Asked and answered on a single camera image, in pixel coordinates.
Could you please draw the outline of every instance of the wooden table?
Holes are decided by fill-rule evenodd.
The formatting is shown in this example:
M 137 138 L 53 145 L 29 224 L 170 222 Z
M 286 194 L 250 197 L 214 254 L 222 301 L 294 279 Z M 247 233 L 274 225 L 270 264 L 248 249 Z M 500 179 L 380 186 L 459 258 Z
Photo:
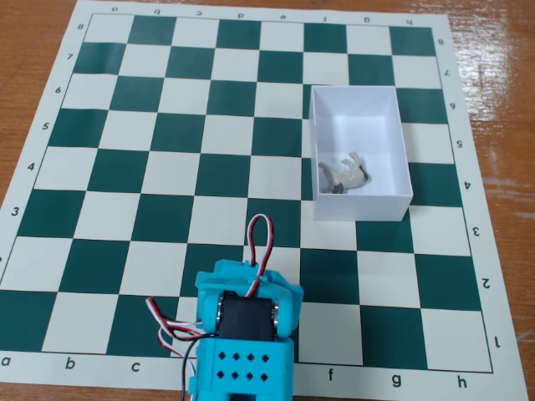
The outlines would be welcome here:
M 530 398 L 535 399 L 535 79 L 532 76 L 535 2 L 201 0 L 199 3 L 449 14 L 527 388 Z M 0 201 L 8 190 L 74 4 L 75 0 L 0 0 Z M 177 400 L 178 395 L 155 390 L 0 383 L 2 400 L 156 398 Z

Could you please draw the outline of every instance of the wire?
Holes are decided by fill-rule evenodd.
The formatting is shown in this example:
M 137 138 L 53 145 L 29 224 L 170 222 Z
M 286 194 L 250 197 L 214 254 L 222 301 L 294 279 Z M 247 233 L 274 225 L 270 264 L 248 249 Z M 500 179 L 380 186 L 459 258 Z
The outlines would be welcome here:
M 147 304 L 147 307 L 149 308 L 150 313 L 152 314 L 153 318 L 158 322 L 160 325 L 160 329 L 164 331 L 165 334 L 167 334 L 171 338 L 176 338 L 180 341 L 191 341 L 191 338 L 188 337 L 179 337 L 175 334 L 175 330 L 179 332 L 185 332 L 188 334 L 200 336 L 204 334 L 203 330 L 197 329 L 196 326 L 201 324 L 201 322 L 178 322 L 176 320 L 171 320 L 168 317 L 165 317 L 161 312 L 160 309 L 156 306 L 156 302 L 152 297 L 148 297 L 145 299 L 145 303 Z
M 189 361 L 188 358 L 190 357 L 190 352 L 193 349 L 193 346 L 195 345 L 197 341 L 199 341 L 202 338 L 210 338 L 210 337 L 216 337 L 216 336 L 217 334 L 213 334 L 213 333 L 203 334 L 200 337 L 194 339 L 190 343 L 190 346 L 187 348 L 186 354 L 184 355 L 184 360 L 182 361 L 182 400 L 181 401 L 186 401 L 186 361 L 191 363 L 191 361 Z
M 247 244 L 249 245 L 249 254 L 250 254 L 250 264 L 251 266 L 257 265 L 257 253 L 254 247 L 254 241 L 252 239 L 252 231 L 254 229 L 255 224 L 257 224 L 257 221 L 260 218 L 263 218 L 267 223 L 267 247 L 266 247 L 266 253 L 264 254 L 264 258 L 262 259 L 262 262 L 260 263 L 260 267 L 257 271 L 257 276 L 252 282 L 251 286 L 247 290 L 246 297 L 252 297 L 254 293 L 258 289 L 258 285 L 260 284 L 260 277 L 264 274 L 266 271 L 266 265 L 268 264 L 268 259 L 271 256 L 271 252 L 273 250 L 273 238 L 274 238 L 274 230 L 273 230 L 273 221 L 269 216 L 266 216 L 264 214 L 258 214 L 252 217 L 252 219 L 249 221 L 249 224 L 247 226 Z
M 166 348 L 168 349 L 169 351 L 171 351 L 172 353 L 175 353 L 176 355 L 178 355 L 179 357 L 183 357 L 184 358 L 184 354 L 182 354 L 178 349 L 174 348 L 172 345 L 170 345 L 161 335 L 161 332 L 162 332 L 162 329 L 158 330 L 158 340 L 160 341 L 160 344 L 163 348 Z M 196 370 L 195 370 L 195 366 L 193 365 L 193 362 L 188 360 L 187 361 L 189 364 L 190 364 L 190 369 L 191 369 L 191 373 L 195 376 L 196 374 Z

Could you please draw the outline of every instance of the chessboard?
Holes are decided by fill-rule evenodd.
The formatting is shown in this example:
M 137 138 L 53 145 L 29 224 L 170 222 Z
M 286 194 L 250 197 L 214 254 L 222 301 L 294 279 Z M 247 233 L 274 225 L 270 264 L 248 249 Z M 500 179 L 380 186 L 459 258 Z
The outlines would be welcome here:
M 396 87 L 402 221 L 313 219 L 312 85 Z M 61 44 L 0 212 L 0 381 L 180 389 L 145 298 L 195 319 L 257 213 L 296 395 L 527 399 L 447 17 L 140 3 Z

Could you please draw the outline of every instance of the white box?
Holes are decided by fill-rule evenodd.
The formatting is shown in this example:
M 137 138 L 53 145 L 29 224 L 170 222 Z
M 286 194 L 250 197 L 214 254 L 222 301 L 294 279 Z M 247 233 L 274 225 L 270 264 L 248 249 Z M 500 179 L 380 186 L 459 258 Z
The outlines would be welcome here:
M 401 221 L 412 200 L 393 86 L 313 86 L 310 96 L 314 219 Z M 344 194 L 320 193 L 319 162 L 337 171 L 356 151 L 369 180 Z

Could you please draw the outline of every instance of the green square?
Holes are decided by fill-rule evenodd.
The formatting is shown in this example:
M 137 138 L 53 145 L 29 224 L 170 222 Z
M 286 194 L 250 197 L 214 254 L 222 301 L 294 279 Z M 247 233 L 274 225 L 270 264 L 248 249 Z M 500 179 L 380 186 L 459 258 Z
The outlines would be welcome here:
M 150 150 L 201 153 L 204 119 L 204 115 L 158 113 Z
M 290 334 L 290 339 L 293 340 L 293 362 L 299 362 L 299 325 Z
M 303 53 L 260 51 L 258 82 L 303 82 Z
M 263 213 L 271 217 L 275 235 L 274 246 L 299 248 L 301 243 L 301 201 L 279 199 L 248 199 L 246 229 L 252 217 Z M 268 240 L 266 221 L 261 219 L 252 231 L 254 245 L 265 246 Z
M 301 200 L 312 201 L 312 161 L 301 159 Z
M 128 241 L 73 240 L 61 292 L 119 294 Z
M 442 89 L 396 89 L 402 123 L 448 124 Z
M 82 43 L 74 74 L 118 74 L 126 45 L 122 43 Z
M 108 355 L 126 357 L 170 357 L 171 353 L 158 341 L 160 326 L 145 304 L 146 297 L 119 295 L 114 322 L 108 341 Z M 154 297 L 156 305 L 167 317 L 174 319 L 178 297 Z
M 213 62 L 213 48 L 172 47 L 166 77 L 210 79 Z
M 98 148 L 107 110 L 60 109 L 48 146 Z
M 195 195 L 247 198 L 251 157 L 202 154 Z
M 84 197 L 80 190 L 32 190 L 17 235 L 72 238 Z
M 356 251 L 301 249 L 304 302 L 359 304 Z
M 359 251 L 414 253 L 409 211 L 402 221 L 358 221 Z
M 435 56 L 431 28 L 390 27 L 394 56 Z
M 316 53 L 347 53 L 345 25 L 305 23 L 304 51 Z
M 0 291 L 0 349 L 41 352 L 55 301 L 55 292 Z
M 160 105 L 163 78 L 117 78 L 110 110 L 157 112 Z
M 136 15 L 128 43 L 171 45 L 176 18 Z
M 409 163 L 412 205 L 462 207 L 455 165 Z
M 365 367 L 427 369 L 420 309 L 360 307 Z
M 312 85 L 303 85 L 303 119 L 308 119 L 310 112 L 310 94 L 312 92 Z
M 132 241 L 187 242 L 193 196 L 141 194 Z
M 301 157 L 301 119 L 256 117 L 252 131 L 252 154 Z
M 481 311 L 471 257 L 415 255 L 415 259 L 421 307 Z
M 218 48 L 260 48 L 260 21 L 222 19 L 217 31 Z
M 99 149 L 88 190 L 141 192 L 149 152 Z
M 394 85 L 392 56 L 349 55 L 350 85 Z
M 253 117 L 256 82 L 212 81 L 207 114 Z
M 240 261 L 243 246 L 187 244 L 186 261 L 182 273 L 181 297 L 196 297 L 195 280 L 198 272 L 213 272 L 217 261 Z

